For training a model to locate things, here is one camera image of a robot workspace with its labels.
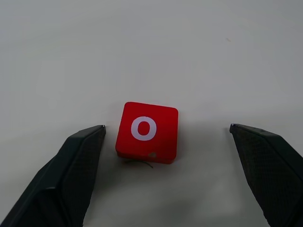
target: white table surface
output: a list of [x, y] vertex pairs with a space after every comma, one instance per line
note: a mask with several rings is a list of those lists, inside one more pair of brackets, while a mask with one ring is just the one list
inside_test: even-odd
[[[0, 221], [78, 130], [107, 135], [86, 227], [266, 227], [228, 133], [303, 154], [302, 0], [2, 0]], [[172, 165], [122, 165], [124, 103], [179, 110]]]

